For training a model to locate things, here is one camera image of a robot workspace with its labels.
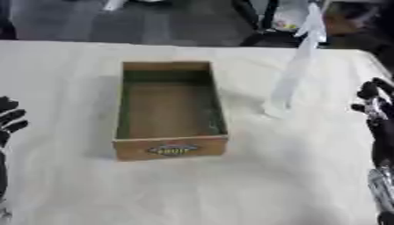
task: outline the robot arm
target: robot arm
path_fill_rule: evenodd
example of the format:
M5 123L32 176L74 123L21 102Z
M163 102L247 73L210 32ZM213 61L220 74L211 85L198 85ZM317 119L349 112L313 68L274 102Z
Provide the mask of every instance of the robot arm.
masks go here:
M379 95L379 89L390 97L390 102ZM384 80L374 78L366 82L357 96L364 104L353 104L352 109L367 114L367 125L374 143L372 161L375 168L368 175L379 225L394 224L394 87Z

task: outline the chair leg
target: chair leg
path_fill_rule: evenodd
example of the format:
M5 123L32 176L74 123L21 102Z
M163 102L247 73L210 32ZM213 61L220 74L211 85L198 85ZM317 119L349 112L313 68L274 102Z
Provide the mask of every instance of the chair leg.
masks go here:
M263 33L254 33L251 36L245 38L239 46L241 47L252 47L256 45L257 43L261 42L263 40Z
M17 30L7 18L0 18L0 40L16 40Z

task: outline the white cloth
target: white cloth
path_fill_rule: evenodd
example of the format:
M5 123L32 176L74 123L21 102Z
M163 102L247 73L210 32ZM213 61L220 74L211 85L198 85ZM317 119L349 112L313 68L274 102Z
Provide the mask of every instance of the white cloth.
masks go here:
M15 225L367 225L372 138L348 105L383 76L355 50L320 50L285 120L261 114L295 52L281 48L0 42L0 92L30 127L8 155ZM211 61L230 131L223 156L120 163L111 140L121 63Z

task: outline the chair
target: chair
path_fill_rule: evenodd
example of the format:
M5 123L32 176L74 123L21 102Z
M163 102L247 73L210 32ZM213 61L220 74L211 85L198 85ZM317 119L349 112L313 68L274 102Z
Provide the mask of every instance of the chair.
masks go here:
M8 19L9 9L10 2L0 0L0 40L15 40L17 38L17 30Z
M260 20L249 0L232 0L233 8L254 30L253 34L245 38L240 46L252 47L267 38L275 38L295 47L301 43L303 38L294 37L294 31L273 29L274 15L279 3L279 0L269 0L263 18Z
M12 22L0 15L0 40L16 40L17 30Z

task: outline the oval label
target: oval label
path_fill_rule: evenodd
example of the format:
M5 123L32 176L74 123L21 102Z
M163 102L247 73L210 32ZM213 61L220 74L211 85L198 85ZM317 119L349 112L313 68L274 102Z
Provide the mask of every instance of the oval label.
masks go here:
M186 152L195 151L198 148L198 146L192 144L164 144L146 151L160 156L182 156Z

